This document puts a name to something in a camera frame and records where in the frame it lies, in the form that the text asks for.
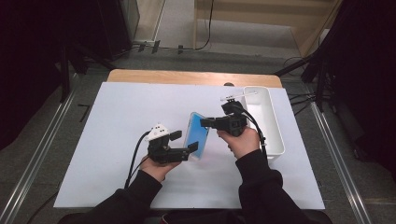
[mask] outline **white plastic tray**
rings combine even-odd
[[[246,110],[257,121],[262,134],[266,138],[265,149],[268,162],[271,163],[285,152],[285,147],[277,124],[270,92],[265,87],[247,86],[244,88],[244,94],[247,94],[244,102]],[[249,122],[249,127],[256,129],[251,122]]]

